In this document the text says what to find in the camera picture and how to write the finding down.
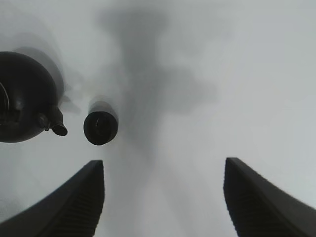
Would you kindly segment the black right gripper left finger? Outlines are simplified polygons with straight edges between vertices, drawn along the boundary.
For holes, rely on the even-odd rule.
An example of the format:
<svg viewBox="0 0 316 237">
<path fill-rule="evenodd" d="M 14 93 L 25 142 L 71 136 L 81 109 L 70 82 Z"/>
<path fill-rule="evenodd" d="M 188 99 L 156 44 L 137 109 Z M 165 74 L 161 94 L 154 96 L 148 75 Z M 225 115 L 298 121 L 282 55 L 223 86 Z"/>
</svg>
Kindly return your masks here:
<svg viewBox="0 0 316 237">
<path fill-rule="evenodd" d="M 105 201 L 104 166 L 92 160 L 62 186 L 0 225 L 2 237 L 92 237 Z"/>
</svg>

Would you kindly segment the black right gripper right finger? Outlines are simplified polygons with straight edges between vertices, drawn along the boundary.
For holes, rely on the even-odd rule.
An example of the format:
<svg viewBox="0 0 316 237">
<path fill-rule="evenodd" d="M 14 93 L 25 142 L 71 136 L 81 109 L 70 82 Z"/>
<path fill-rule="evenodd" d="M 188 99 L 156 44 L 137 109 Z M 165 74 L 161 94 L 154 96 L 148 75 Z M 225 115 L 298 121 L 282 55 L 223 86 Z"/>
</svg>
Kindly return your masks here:
<svg viewBox="0 0 316 237">
<path fill-rule="evenodd" d="M 226 158 L 224 198 L 239 237 L 314 237 L 316 210 L 238 158 Z"/>
</svg>

